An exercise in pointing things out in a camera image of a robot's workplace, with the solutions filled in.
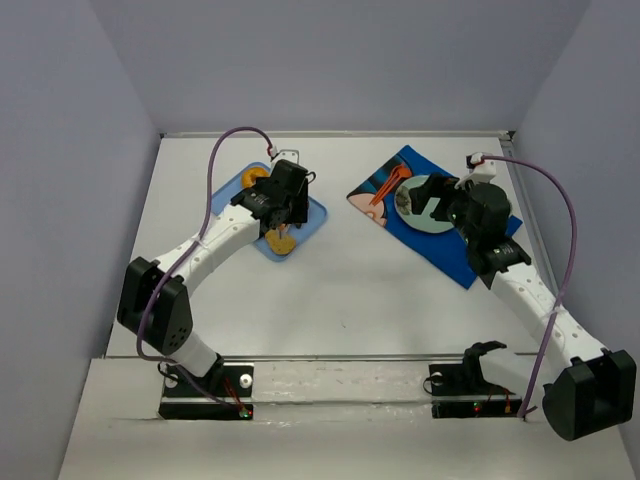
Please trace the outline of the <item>seeded tan bread slice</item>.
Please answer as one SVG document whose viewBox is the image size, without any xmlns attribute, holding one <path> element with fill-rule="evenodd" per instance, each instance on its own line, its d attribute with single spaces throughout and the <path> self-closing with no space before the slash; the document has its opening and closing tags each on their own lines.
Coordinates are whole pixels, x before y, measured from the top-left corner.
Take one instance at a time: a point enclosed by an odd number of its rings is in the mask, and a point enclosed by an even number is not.
<svg viewBox="0 0 640 480">
<path fill-rule="evenodd" d="M 297 245 L 296 239 L 288 232 L 280 240 L 277 229 L 266 232 L 264 238 L 270 250 L 277 256 L 289 255 Z"/>
</svg>

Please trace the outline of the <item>pale green flower plate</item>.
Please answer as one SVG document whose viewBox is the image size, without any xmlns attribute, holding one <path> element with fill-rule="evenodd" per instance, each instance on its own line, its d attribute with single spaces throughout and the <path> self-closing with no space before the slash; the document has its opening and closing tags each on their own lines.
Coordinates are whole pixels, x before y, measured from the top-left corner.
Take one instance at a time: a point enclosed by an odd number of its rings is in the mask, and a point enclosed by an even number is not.
<svg viewBox="0 0 640 480">
<path fill-rule="evenodd" d="M 438 198 L 430 199 L 420 214 L 414 214 L 411 210 L 409 191 L 422 186 L 428 178 L 428 175 L 416 175 L 401 182 L 394 193 L 394 206 L 400 218 L 414 230 L 427 234 L 442 234 L 452 230 L 453 225 L 449 221 L 438 221 L 430 216 L 437 206 Z"/>
</svg>

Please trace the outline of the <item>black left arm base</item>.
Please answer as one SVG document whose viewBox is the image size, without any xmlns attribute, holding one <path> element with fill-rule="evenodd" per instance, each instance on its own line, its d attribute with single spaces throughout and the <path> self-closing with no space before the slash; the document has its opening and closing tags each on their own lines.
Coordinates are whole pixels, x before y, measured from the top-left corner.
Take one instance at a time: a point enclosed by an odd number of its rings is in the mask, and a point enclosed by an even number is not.
<svg viewBox="0 0 640 480">
<path fill-rule="evenodd" d="M 174 367 L 157 366 L 164 383 L 158 415 L 164 420 L 251 421 L 254 418 L 253 386 L 255 364 L 231 362 L 213 389 L 214 401 L 189 384 Z"/>
</svg>

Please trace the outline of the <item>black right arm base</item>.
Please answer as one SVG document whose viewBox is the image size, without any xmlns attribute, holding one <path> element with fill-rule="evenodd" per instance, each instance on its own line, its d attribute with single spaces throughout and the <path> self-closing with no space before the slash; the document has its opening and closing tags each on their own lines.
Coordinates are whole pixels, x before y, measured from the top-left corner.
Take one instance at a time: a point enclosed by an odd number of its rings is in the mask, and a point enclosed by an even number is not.
<svg viewBox="0 0 640 480">
<path fill-rule="evenodd" d="M 429 365 L 422 388 L 432 399 L 434 419 L 510 418 L 522 404 L 519 395 L 486 380 L 480 361 L 488 354 L 503 353 L 498 341 L 476 342 L 461 360 Z"/>
</svg>

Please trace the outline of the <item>blue cartoon placemat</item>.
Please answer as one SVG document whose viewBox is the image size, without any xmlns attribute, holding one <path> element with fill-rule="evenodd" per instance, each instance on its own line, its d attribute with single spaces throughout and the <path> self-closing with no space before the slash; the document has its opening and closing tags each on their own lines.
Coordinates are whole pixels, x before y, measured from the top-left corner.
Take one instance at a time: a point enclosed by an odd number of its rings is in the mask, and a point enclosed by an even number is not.
<svg viewBox="0 0 640 480">
<path fill-rule="evenodd" d="M 404 164 L 412 171 L 412 176 L 449 173 L 416 152 L 411 146 L 401 148 L 373 174 L 347 195 L 347 200 L 357 210 L 368 216 L 401 243 L 424 257 L 442 273 L 464 289 L 469 289 L 476 280 L 476 274 L 467 263 L 465 244 L 453 229 L 442 234 L 427 234 L 409 227 L 398 215 L 394 206 L 393 190 L 376 206 L 369 202 L 387 180 L 392 168 Z"/>
</svg>

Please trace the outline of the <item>metal kitchen tongs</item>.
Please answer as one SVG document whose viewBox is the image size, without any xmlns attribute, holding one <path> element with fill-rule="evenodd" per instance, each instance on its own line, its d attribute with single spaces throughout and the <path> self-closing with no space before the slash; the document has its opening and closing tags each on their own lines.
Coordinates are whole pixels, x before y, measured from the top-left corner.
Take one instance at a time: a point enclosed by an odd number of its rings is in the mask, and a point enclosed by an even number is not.
<svg viewBox="0 0 640 480">
<path fill-rule="evenodd" d="M 317 178 L 317 174 L 315 171 L 309 171 L 306 175 L 307 177 L 307 182 L 308 184 L 313 183 L 316 178 Z M 279 235 L 279 239 L 282 240 L 285 236 L 285 234 L 288 232 L 290 225 L 289 224 L 282 224 L 278 227 L 277 232 Z"/>
</svg>

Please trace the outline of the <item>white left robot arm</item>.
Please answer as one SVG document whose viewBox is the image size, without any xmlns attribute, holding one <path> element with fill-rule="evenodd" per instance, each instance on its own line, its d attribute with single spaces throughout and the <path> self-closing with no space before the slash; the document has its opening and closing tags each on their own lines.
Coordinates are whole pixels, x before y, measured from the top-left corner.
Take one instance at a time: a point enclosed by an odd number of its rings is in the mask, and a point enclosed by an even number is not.
<svg viewBox="0 0 640 480">
<path fill-rule="evenodd" d="M 239 249 L 283 225 L 308 220 L 309 180 L 315 176 L 289 160 L 231 197 L 202 232 L 153 259 L 127 266 L 116 320 L 136 335 L 136 349 L 155 349 L 158 362 L 173 364 L 194 388 L 212 395 L 224 360 L 194 330 L 190 296 Z"/>
</svg>

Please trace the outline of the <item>orange plastic fork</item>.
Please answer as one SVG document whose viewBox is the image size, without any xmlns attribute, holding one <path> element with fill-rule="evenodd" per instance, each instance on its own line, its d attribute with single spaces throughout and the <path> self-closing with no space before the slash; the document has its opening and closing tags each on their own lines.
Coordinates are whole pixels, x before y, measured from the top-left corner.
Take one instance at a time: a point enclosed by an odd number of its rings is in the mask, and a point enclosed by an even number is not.
<svg viewBox="0 0 640 480">
<path fill-rule="evenodd" d="M 399 182 L 403 181 L 404 179 L 408 179 L 411 176 L 412 171 L 406 165 L 399 164 L 394 166 L 389 174 L 389 177 L 375 193 L 369 204 L 372 206 L 378 205 L 384 199 L 384 197 L 388 195 L 394 187 L 397 186 Z"/>
</svg>

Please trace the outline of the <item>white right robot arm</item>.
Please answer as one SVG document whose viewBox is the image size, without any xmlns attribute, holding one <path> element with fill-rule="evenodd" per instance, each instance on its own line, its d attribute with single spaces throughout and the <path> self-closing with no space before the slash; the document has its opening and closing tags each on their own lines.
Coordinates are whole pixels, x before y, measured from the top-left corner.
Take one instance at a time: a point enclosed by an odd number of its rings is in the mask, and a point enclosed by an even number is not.
<svg viewBox="0 0 640 480">
<path fill-rule="evenodd" d="M 522 389 L 520 416 L 543 413 L 561 438 L 573 441 L 633 415 L 637 366 L 589 334 L 542 281 L 526 251 L 507 233 L 511 203 L 499 186 L 431 174 L 405 192 L 414 216 L 448 222 L 466 246 L 468 263 L 538 343 L 532 366 L 505 347 L 479 359 L 483 380 Z"/>
</svg>

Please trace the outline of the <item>light blue tray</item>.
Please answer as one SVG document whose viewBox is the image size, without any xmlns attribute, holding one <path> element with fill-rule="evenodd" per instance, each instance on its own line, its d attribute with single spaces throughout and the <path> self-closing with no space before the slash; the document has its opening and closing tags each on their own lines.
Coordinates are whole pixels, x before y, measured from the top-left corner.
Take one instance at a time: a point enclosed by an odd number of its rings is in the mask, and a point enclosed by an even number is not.
<svg viewBox="0 0 640 480">
<path fill-rule="evenodd" d="M 242 189 L 242 175 L 246 170 L 251 168 L 261 168 L 269 172 L 271 168 L 262 162 L 253 162 L 247 164 L 240 169 L 230 180 L 222 187 L 215 188 L 211 195 L 211 213 L 219 216 L 225 206 L 230 202 L 231 198 Z M 253 246 L 262 253 L 267 259 L 274 262 L 285 261 L 293 255 L 300 247 L 308 241 L 326 222 L 328 213 L 327 209 L 316 199 L 309 198 L 308 220 L 302 224 L 300 228 L 290 227 L 288 234 L 296 241 L 294 249 L 288 254 L 280 255 L 275 253 L 265 238 L 260 238 L 253 243 Z"/>
</svg>

